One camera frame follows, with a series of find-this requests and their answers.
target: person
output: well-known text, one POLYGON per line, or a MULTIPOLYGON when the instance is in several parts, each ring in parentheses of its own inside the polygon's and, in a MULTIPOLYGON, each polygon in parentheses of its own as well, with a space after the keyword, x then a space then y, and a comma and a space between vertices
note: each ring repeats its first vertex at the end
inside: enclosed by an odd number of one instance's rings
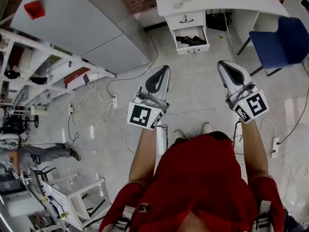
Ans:
POLYGON ((0 151, 0 163, 6 168, 13 168, 17 174, 60 157, 74 157, 77 161, 81 159, 74 147, 68 144, 56 144, 49 148, 21 145, 17 150, 3 148, 0 151))
POLYGON ((193 139, 175 131, 175 143, 155 174, 156 130, 143 129, 129 183, 119 191, 99 232, 128 231, 128 226, 130 232, 257 231, 262 203, 269 207, 267 225, 282 232, 283 206, 268 174, 259 130, 254 121, 241 125, 248 184, 241 178, 232 141, 209 123, 193 139))

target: shoe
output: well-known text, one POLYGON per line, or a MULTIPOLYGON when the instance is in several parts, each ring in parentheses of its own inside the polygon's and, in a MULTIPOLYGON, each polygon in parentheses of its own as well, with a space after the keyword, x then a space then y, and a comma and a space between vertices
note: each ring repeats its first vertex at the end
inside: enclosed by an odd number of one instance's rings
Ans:
POLYGON ((174 142, 176 141, 177 138, 183 138, 183 139, 185 139, 185 134, 183 133, 182 130, 176 130, 176 131, 174 131, 174 142))
POLYGON ((71 147, 69 150, 70 150, 71 157, 74 157, 77 161, 81 160, 81 156, 79 155, 79 153, 76 151, 74 147, 71 147))
POLYGON ((210 123, 204 123, 201 128, 201 134, 209 134, 213 132, 213 126, 210 123))

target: white desk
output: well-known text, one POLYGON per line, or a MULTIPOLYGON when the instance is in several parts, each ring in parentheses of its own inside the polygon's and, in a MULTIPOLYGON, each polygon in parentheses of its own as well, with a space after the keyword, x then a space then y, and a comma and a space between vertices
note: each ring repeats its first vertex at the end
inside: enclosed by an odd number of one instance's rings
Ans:
MULTIPOLYGON (((181 1, 183 0, 156 0, 158 13, 160 16, 165 16, 174 38, 175 35, 183 36, 188 33, 192 27, 198 27, 199 34, 204 32, 204 38, 207 39, 205 14, 210 10, 234 10, 232 23, 243 44, 248 39, 250 31, 274 31, 278 17, 289 16, 279 0, 192 0, 185 2, 181 8, 175 9, 174 5, 181 1)), ((181 43, 174 40, 179 54, 196 53, 198 50, 198 52, 207 51, 211 44, 208 42, 207 47, 184 48, 181 43)))

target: floor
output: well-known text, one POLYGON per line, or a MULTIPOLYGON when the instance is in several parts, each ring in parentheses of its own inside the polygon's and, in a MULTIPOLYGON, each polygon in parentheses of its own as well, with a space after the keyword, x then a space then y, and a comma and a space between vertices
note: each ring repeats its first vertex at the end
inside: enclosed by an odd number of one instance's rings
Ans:
MULTIPOLYGON (((196 55, 179 56, 175 49, 172 36, 168 27, 154 29, 148 32, 152 37, 159 56, 154 66, 167 64, 171 68, 171 79, 167 101, 170 108, 163 117, 163 123, 169 126, 169 144, 172 143, 173 132, 181 129, 188 137, 198 135, 203 122, 211 123, 216 130, 223 131, 232 137, 235 126, 235 115, 225 103, 226 90, 222 85, 217 72, 219 60, 237 61, 227 33, 207 29, 211 47, 208 52, 196 55)), ((236 50, 241 47, 240 41, 231 27, 233 44, 236 50)), ((253 47, 247 47, 239 57, 239 61, 249 72, 260 66, 253 47)), ((146 67, 118 75, 118 78, 131 78, 142 73, 146 67)), ((275 127, 275 134, 282 140, 291 131, 297 122, 306 102, 309 87, 309 77, 301 65, 284 69, 272 77, 266 77, 261 71, 253 77, 267 98, 270 111, 265 116, 257 119, 260 128, 262 119, 268 118, 275 127)), ((119 108, 127 111, 128 103, 132 101, 140 78, 130 81, 113 82, 110 85, 112 94, 118 94, 119 108)), ((106 85, 110 79, 96 81, 98 91, 103 99, 108 99, 106 85)), ((77 90, 77 95, 82 97, 91 90, 83 86, 77 90)), ((50 103, 49 116, 40 116, 40 126, 32 129, 31 143, 71 142, 68 135, 68 106, 69 100, 75 96, 63 95, 50 103)), ((80 104, 78 117, 74 118, 77 126, 70 123, 71 137, 79 133, 79 138, 74 143, 76 149, 83 155, 82 162, 74 159, 57 159, 49 166, 56 166, 59 176, 79 172, 79 182, 86 183, 94 180, 97 175, 106 179, 106 186, 113 201, 118 191, 128 180, 133 154, 124 144, 124 134, 128 128, 126 114, 117 111, 115 119, 106 123, 101 121, 93 139, 90 139, 96 128, 97 121, 107 115, 110 101, 103 102, 98 98, 97 90, 84 97, 80 104)), ((108 121, 112 120, 114 110, 108 121)), ((261 131, 262 139, 267 152, 274 131, 268 122, 264 122, 261 131)), ((270 174, 277 182, 281 199, 284 205, 292 212, 298 221, 307 223, 309 215, 309 109, 307 108, 294 133, 280 145, 279 156, 268 157, 270 174)), ((131 126, 126 135, 128 147, 135 151, 140 136, 140 128, 131 126)), ((242 152, 241 142, 236 145, 236 152, 242 152)), ((243 165, 243 156, 238 155, 238 160, 243 165)), ((246 179, 245 168, 242 167, 243 177, 246 179)))

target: open drawer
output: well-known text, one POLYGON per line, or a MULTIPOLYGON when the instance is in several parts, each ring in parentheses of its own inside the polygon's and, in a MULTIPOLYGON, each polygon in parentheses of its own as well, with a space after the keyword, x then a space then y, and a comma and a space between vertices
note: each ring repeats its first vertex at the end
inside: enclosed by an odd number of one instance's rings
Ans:
POLYGON ((187 53, 198 53, 198 52, 205 52, 209 50, 210 44, 206 36, 205 26, 197 26, 197 27, 190 27, 185 29, 177 29, 172 30, 172 35, 176 44, 176 49, 179 55, 187 54, 187 53), (188 36, 191 39, 194 36, 199 37, 202 40, 205 40, 207 44, 202 45, 194 45, 189 46, 188 44, 181 43, 180 41, 176 41, 176 36, 188 36))

